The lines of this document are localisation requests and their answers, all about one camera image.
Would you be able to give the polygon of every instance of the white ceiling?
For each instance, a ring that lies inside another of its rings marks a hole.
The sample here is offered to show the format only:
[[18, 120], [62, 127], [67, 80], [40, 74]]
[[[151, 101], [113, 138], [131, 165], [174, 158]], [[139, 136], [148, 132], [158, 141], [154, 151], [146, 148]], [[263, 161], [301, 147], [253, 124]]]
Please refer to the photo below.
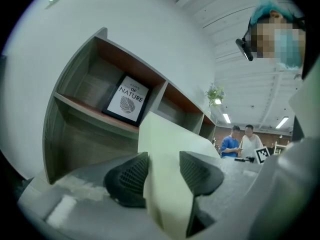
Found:
[[[215, 45], [214, 84], [223, 86], [225, 99], [212, 117], [219, 126], [244, 127], [251, 124], [257, 131], [290, 134], [294, 113], [288, 100], [302, 85], [297, 72], [283, 71], [268, 60], [247, 61], [236, 39], [245, 34], [258, 0], [173, 0], [191, 15]], [[291, 0], [272, 0], [297, 17], [302, 13]], [[231, 125], [222, 116], [227, 113]], [[289, 120], [277, 130], [283, 117]]]

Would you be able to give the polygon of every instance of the white wall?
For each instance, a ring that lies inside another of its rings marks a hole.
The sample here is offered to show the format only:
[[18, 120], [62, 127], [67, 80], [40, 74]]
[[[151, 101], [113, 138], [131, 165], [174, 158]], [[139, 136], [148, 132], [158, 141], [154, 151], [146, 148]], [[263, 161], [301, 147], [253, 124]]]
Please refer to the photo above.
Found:
[[25, 178], [43, 168], [42, 132], [54, 85], [74, 52], [101, 27], [110, 40], [170, 79], [202, 109], [214, 81], [213, 47], [170, 0], [35, 0], [4, 53], [0, 149]]

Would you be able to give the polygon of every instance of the framed picture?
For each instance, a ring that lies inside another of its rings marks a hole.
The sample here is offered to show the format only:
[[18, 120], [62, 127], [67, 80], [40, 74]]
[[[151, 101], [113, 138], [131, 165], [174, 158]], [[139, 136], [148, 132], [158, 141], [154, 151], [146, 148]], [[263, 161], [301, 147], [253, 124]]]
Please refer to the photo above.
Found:
[[102, 109], [102, 113], [133, 126], [139, 126], [150, 88], [124, 74]]
[[269, 150], [266, 146], [256, 148], [254, 153], [258, 164], [263, 164], [267, 157], [270, 157]]

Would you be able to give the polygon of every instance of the white foam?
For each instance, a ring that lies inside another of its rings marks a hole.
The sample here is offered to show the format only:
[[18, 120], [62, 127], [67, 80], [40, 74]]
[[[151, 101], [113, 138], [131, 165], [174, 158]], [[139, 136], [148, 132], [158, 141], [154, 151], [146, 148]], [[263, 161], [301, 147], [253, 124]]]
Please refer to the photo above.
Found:
[[60, 203], [54, 208], [53, 212], [46, 219], [46, 222], [55, 229], [61, 227], [73, 210], [77, 200], [69, 195], [64, 195]]
[[95, 186], [92, 182], [87, 182], [73, 175], [67, 175], [55, 184], [70, 190], [79, 201], [89, 199], [98, 202], [102, 201], [105, 196], [109, 196], [105, 187]]

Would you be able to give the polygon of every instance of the picture frame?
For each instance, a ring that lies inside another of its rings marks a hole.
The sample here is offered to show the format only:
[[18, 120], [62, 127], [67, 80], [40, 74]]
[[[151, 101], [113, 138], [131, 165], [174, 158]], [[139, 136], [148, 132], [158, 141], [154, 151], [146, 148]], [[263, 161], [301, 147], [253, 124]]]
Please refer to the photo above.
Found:
[[138, 127], [150, 97], [151, 88], [124, 73], [102, 108], [102, 113]]

